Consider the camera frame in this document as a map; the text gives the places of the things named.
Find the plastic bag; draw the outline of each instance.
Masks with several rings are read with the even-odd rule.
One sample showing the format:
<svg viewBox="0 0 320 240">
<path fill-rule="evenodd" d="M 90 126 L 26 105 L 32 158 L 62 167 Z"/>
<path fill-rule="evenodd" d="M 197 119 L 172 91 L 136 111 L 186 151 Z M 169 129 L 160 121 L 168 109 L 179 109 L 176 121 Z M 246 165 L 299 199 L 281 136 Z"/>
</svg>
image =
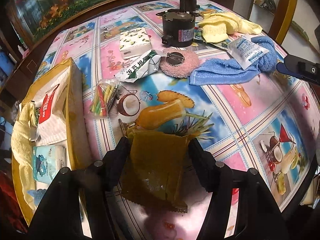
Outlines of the plastic bag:
<svg viewBox="0 0 320 240">
<path fill-rule="evenodd" d="M 54 144 L 67 139 L 65 118 L 65 102 L 70 68 L 60 72 L 43 86 L 34 97 L 36 108 L 39 109 L 39 121 L 36 139 L 41 140 L 37 146 Z"/>
<path fill-rule="evenodd" d="M 121 82 L 117 79 L 101 79 L 96 86 L 93 101 L 89 106 L 89 114 L 96 119 L 107 117 L 120 85 Z"/>
<path fill-rule="evenodd" d="M 65 166 L 65 148 L 58 145 L 43 145 L 33 147 L 33 154 L 33 178 L 50 184 L 59 170 Z"/>
<path fill-rule="evenodd" d="M 228 53 L 243 69 L 248 68 L 268 52 L 268 49 L 252 42 L 247 34 L 228 44 Z"/>
<path fill-rule="evenodd" d="M 119 71 L 115 77 L 120 81 L 133 83 L 139 78 L 151 75 L 158 71 L 161 56 L 165 56 L 161 51 L 148 50 L 129 67 Z"/>
<path fill-rule="evenodd" d="M 188 137 L 140 130 L 121 174 L 122 196 L 147 208 L 187 213 L 180 198 Z"/>
</svg>

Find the desiccant packet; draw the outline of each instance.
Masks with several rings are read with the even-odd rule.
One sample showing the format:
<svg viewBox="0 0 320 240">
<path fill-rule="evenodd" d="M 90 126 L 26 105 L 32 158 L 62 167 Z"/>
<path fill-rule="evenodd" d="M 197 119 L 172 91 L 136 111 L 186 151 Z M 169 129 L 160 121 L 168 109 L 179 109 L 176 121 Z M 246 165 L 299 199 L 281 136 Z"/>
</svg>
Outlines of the desiccant packet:
<svg viewBox="0 0 320 240">
<path fill-rule="evenodd" d="M 243 69 L 249 67 L 268 52 L 268 49 L 252 42 L 247 34 L 228 44 L 228 53 Z"/>
</svg>

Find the yellow cloth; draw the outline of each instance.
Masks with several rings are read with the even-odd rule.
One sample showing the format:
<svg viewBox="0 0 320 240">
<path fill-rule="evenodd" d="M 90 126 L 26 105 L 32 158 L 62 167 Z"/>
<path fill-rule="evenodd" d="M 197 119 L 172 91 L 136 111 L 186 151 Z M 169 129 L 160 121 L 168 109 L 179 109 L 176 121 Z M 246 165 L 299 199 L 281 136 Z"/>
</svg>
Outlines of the yellow cloth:
<svg viewBox="0 0 320 240">
<path fill-rule="evenodd" d="M 208 13 L 198 25 L 202 27 L 202 36 L 206 42 L 217 43 L 228 38 L 228 34 L 236 32 L 259 34 L 262 27 L 256 23 L 242 19 L 232 12 Z"/>
<path fill-rule="evenodd" d="M 30 142 L 30 125 L 35 125 L 34 103 L 27 103 L 14 124 L 11 135 L 11 149 L 14 158 L 19 163 L 20 179 L 24 200 L 35 210 L 35 204 L 31 195 L 27 193 L 30 189 L 35 189 L 35 180 L 32 173 L 32 144 Z"/>
</svg>

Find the red label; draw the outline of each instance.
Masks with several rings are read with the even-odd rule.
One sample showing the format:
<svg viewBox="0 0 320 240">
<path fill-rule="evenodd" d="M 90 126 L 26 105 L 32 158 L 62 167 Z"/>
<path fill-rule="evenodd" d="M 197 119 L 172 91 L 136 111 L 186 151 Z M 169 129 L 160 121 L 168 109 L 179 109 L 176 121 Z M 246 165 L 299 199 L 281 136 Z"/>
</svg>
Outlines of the red label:
<svg viewBox="0 0 320 240">
<path fill-rule="evenodd" d="M 179 30 L 179 37 L 178 37 L 178 41 L 181 42 L 182 41 L 182 30 Z"/>
<path fill-rule="evenodd" d="M 42 106 L 40 108 L 39 124 L 50 118 L 54 93 L 56 92 L 59 85 L 60 84 L 58 84 L 57 87 L 52 91 L 50 96 L 48 96 L 48 94 L 45 95 Z"/>
</svg>

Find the blue tissue package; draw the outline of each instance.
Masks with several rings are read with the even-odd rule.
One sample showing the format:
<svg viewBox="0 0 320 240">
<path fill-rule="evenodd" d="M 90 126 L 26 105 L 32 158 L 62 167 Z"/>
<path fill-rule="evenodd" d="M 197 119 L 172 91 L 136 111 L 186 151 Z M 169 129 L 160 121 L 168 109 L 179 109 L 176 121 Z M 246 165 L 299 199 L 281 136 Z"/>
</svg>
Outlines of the blue tissue package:
<svg viewBox="0 0 320 240">
<path fill-rule="evenodd" d="M 33 178 L 50 184 L 65 166 L 65 148 L 57 145 L 33 147 Z"/>
</svg>

